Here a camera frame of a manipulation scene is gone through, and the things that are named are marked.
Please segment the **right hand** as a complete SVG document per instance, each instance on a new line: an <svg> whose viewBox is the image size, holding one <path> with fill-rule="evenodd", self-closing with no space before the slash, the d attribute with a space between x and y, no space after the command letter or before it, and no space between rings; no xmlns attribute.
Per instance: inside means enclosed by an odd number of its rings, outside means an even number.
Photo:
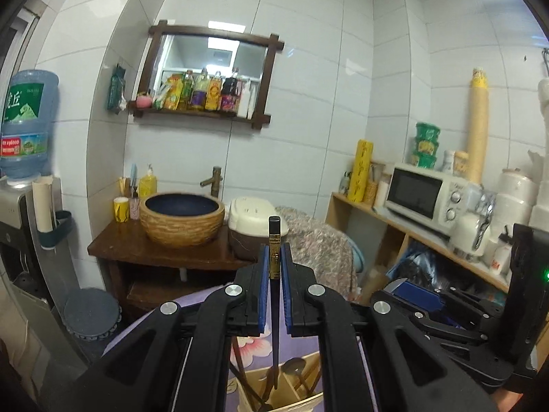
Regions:
<svg viewBox="0 0 549 412"><path fill-rule="evenodd" d="M497 405L499 412L510 412L523 395L506 389L498 389L490 397Z"/></svg>

